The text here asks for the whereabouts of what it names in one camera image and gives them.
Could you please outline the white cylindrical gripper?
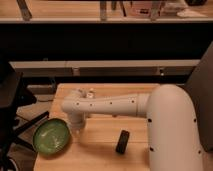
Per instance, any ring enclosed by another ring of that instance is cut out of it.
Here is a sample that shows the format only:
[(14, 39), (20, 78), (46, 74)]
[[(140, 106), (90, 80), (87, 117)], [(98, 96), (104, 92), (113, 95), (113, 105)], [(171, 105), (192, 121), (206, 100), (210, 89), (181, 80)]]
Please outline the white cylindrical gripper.
[(69, 114), (69, 127), (72, 132), (81, 131), (85, 128), (86, 118), (84, 114)]

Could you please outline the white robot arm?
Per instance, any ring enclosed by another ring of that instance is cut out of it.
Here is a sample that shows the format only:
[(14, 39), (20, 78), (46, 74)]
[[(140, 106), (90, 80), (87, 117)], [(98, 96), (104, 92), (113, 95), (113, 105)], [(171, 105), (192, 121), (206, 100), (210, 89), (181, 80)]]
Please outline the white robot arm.
[(88, 113), (143, 117), (150, 171), (204, 171), (194, 105), (178, 86), (165, 84), (150, 93), (101, 98), (86, 98), (81, 90), (74, 90), (61, 108), (74, 130), (85, 127)]

